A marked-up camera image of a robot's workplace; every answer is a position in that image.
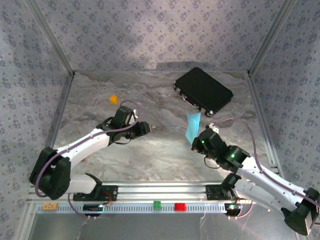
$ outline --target orange ball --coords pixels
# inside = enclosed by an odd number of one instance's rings
[[[110,103],[117,104],[118,97],[116,95],[112,95],[109,100],[110,100]]]

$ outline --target small wooden block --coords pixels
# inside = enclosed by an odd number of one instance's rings
[[[57,202],[45,202],[42,205],[42,210],[43,211],[55,211],[58,208],[58,203]]]

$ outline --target black case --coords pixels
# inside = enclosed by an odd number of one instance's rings
[[[198,67],[176,80],[173,88],[207,117],[212,117],[234,96],[232,91]]]

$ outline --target red block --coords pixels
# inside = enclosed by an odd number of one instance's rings
[[[175,203],[174,210],[177,212],[185,212],[187,211],[187,206],[185,203]]]

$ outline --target metal bar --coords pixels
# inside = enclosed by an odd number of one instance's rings
[[[271,24],[267,34],[265,35],[265,38],[255,55],[251,66],[249,68],[250,77],[253,77],[258,68],[260,67],[261,63],[265,59],[265,56],[267,55],[267,52],[270,48],[270,46],[273,44],[274,40],[276,39],[278,33],[280,32],[284,22],[286,21],[291,9],[296,4],[297,0],[284,0],[279,12],[277,13],[273,23]]]
[[[247,78],[247,82],[248,82],[248,86],[249,86],[249,90],[252,96],[252,101],[253,101],[253,105],[255,108],[255,112],[258,118],[258,123],[260,125],[261,128],[261,132],[262,132],[262,136],[264,139],[264,144],[265,144],[265,151],[266,154],[268,156],[268,160],[269,162],[273,165],[275,164],[278,168],[278,173],[280,175],[280,177],[284,177],[284,171],[281,167],[280,161],[279,161],[279,157],[278,157],[278,153],[277,150],[275,148],[275,144],[273,142],[273,139],[271,137],[271,133],[270,133],[270,129],[267,125],[267,119],[266,116],[263,112],[263,108],[262,108],[262,104],[260,102],[260,99],[258,98],[258,94],[257,94],[257,89],[255,84],[253,83],[253,80],[250,76],[246,77]]]
[[[18,229],[15,232],[13,239],[16,239],[16,240],[29,239],[29,235],[34,223],[36,212],[37,212],[37,204],[34,204],[34,203],[26,204],[23,214],[21,215],[21,219],[19,221]]]
[[[65,111],[65,107],[66,107],[66,103],[67,103],[67,99],[68,99],[68,95],[71,89],[71,84],[73,82],[75,78],[75,75],[73,76],[68,76],[68,78],[65,80],[62,92],[61,92],[61,96],[58,102],[58,105],[56,107],[56,111],[53,117],[53,121],[52,121],[52,125],[48,134],[48,137],[45,141],[45,145],[49,146],[51,148],[54,147],[56,139],[57,139],[57,135],[58,135],[58,131],[60,128],[60,124],[61,124],[61,120]]]
[[[175,214],[174,203],[161,203],[161,208],[154,209],[153,203],[118,203],[103,207],[103,211],[83,211],[83,203],[74,203],[73,206],[80,213],[91,214]],[[179,212],[184,214],[199,214],[199,213],[220,213],[225,214],[224,203],[186,203],[186,211]],[[37,214],[74,214],[68,203],[59,204],[57,210],[42,210],[42,205],[37,205]]]
[[[70,76],[72,76],[74,73],[74,70],[71,67],[63,50],[61,49],[61,47],[60,47],[54,33],[52,32],[44,14],[42,13],[40,7],[38,6],[38,4],[36,3],[35,0],[24,0],[24,1],[27,4],[27,6],[29,7],[36,22],[39,24],[43,34],[48,39],[54,53],[56,54],[57,58],[61,62],[63,68]]]
[[[104,182],[103,185],[118,186],[116,203],[150,203],[158,200],[166,203],[175,203],[177,201],[188,203],[232,203],[231,200],[207,201],[206,185],[220,185],[219,182]],[[65,203],[67,198],[68,195],[64,194],[55,202]],[[48,197],[38,198],[33,187],[29,191],[27,201],[34,203],[52,202]]]

